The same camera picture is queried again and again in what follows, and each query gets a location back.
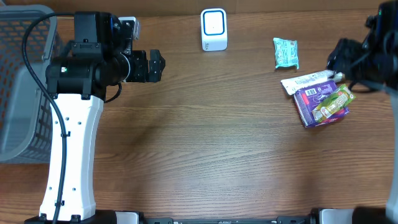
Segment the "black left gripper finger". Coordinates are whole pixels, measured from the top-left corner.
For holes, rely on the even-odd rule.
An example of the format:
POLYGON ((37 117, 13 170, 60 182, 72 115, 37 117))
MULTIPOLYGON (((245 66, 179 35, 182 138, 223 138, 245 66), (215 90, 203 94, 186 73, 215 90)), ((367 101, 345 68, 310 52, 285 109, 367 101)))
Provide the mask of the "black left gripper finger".
POLYGON ((164 68, 151 67, 149 69, 148 82, 157 83, 157 82, 161 81, 163 70, 164 70, 164 68))
POLYGON ((150 50, 149 63, 151 65, 165 66, 165 59, 161 55, 160 50, 157 50, 157 49, 151 49, 150 50))

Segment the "green snack packet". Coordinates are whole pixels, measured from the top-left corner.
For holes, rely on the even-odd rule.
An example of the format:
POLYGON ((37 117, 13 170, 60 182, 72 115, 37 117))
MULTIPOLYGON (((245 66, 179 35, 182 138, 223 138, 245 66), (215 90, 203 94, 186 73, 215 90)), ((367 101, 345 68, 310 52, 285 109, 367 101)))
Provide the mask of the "green snack packet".
POLYGON ((340 85, 312 111, 313 117, 317 122, 321 123, 345 108, 355 98, 356 96, 345 84, 340 85))

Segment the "purple Carefree liner pack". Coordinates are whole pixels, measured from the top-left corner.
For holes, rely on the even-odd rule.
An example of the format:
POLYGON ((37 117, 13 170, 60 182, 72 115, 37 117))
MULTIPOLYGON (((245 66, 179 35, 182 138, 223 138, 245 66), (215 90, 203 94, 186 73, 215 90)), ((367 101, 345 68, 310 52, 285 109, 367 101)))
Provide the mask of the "purple Carefree liner pack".
POLYGON ((321 123, 313 117, 312 111, 336 89, 337 86, 335 82, 330 80, 302 88, 295 92, 295 105, 305 128, 312 128, 338 121, 349 113, 349 109, 345 107, 321 123))

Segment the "mint green wipes pack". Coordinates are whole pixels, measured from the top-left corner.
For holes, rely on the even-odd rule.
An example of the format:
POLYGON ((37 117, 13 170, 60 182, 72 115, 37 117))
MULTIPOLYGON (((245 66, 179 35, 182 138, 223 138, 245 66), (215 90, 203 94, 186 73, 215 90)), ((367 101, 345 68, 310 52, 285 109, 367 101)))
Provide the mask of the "mint green wipes pack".
POLYGON ((299 69, 297 41, 274 37, 273 43, 275 49, 275 68, 295 67, 299 69))

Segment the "white bamboo conditioner tube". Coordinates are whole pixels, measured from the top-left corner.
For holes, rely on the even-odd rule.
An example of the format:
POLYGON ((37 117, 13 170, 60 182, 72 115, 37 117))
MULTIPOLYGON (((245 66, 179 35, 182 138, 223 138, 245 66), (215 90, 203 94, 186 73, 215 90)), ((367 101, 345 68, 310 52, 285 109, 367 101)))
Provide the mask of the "white bamboo conditioner tube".
POLYGON ((333 80, 335 83, 342 81, 343 74, 336 73, 332 70, 324 70, 320 72, 302 75, 281 80, 280 83, 284 87, 288 95, 293 95, 296 91, 308 86, 324 83, 333 80))

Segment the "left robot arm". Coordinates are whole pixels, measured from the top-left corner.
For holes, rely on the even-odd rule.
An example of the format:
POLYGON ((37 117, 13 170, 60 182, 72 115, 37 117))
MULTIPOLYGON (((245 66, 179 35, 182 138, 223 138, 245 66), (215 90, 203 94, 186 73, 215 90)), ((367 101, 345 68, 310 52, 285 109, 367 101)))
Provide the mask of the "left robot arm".
POLYGON ((29 223, 144 223, 141 212, 98 210, 93 164, 109 86, 157 83, 165 68, 158 50, 134 50, 140 23, 108 12, 75 12, 74 39, 45 70, 39 88, 52 110, 47 188, 29 223))

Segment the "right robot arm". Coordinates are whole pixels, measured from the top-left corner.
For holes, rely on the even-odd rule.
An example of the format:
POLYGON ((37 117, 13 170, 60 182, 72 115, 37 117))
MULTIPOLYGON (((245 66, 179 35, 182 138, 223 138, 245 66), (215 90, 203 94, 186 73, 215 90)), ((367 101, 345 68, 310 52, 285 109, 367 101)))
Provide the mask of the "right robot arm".
MULTIPOLYGON (((327 69, 341 72, 350 81, 367 88, 366 93, 380 91, 391 99, 394 127, 397 128, 397 1, 379 5, 375 16, 366 19, 369 33, 362 42, 340 39, 328 56, 327 69)), ((358 206, 350 223, 397 223, 397 146, 391 190, 384 208, 358 206)))

